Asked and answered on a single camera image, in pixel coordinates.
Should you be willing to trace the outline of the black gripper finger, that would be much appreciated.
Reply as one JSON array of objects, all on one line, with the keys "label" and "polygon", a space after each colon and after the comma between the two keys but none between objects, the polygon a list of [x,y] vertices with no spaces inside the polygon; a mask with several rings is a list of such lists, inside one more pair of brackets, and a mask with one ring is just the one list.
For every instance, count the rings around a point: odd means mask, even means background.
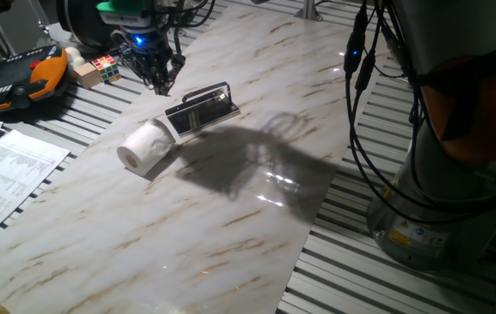
[{"label": "black gripper finger", "polygon": [[167,96],[173,87],[176,77],[186,63],[186,57],[180,53],[174,53],[166,64],[166,76],[164,78],[163,94]]},{"label": "black gripper finger", "polygon": [[165,94],[165,85],[160,82],[158,73],[145,58],[130,57],[126,60],[126,66],[143,81],[147,89],[153,90],[157,95]]}]

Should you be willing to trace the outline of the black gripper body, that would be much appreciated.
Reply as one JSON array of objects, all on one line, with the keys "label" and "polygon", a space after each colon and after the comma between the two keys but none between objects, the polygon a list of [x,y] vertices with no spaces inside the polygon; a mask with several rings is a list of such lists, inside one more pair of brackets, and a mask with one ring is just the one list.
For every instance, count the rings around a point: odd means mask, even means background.
[{"label": "black gripper body", "polygon": [[137,59],[147,68],[158,66],[161,70],[172,72],[173,50],[168,42],[169,26],[151,25],[147,27],[120,26],[123,34],[119,44],[121,60]]}]

